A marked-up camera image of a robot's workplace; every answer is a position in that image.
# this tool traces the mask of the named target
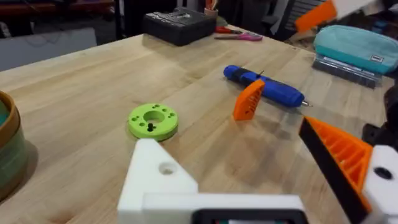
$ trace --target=wooden bowl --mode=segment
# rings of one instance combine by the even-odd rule
[[[7,120],[0,126],[0,149],[12,138],[18,130],[20,117],[18,114],[17,107],[14,104],[14,100],[0,91],[0,101],[6,105],[9,116]]]
[[[28,162],[28,153],[25,146],[24,133],[19,123],[15,135],[0,147],[0,201],[5,199],[23,180]]]

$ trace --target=green 3d printed part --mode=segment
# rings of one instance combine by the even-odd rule
[[[177,132],[178,116],[172,108],[149,103],[138,106],[130,113],[128,125],[137,138],[163,141]]]

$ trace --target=orange triangular piece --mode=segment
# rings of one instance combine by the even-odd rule
[[[334,158],[352,188],[360,196],[361,201],[370,209],[368,201],[362,194],[362,189],[373,147],[332,125],[308,116],[305,116],[305,119]]]
[[[334,19],[336,16],[337,11],[332,1],[325,1],[295,21],[297,32],[305,32],[322,22]]]
[[[235,120],[253,119],[264,85],[265,83],[258,79],[242,91],[236,99],[233,113]]]

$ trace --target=white 3d printed part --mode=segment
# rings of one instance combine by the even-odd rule
[[[296,195],[198,194],[198,184],[162,146],[138,140],[118,205],[119,224],[189,224],[203,208],[304,211]]]

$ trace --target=teal pencil case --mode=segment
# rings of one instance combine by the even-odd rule
[[[398,66],[398,41],[368,30],[334,25],[315,37],[315,51],[356,67],[386,74]]]

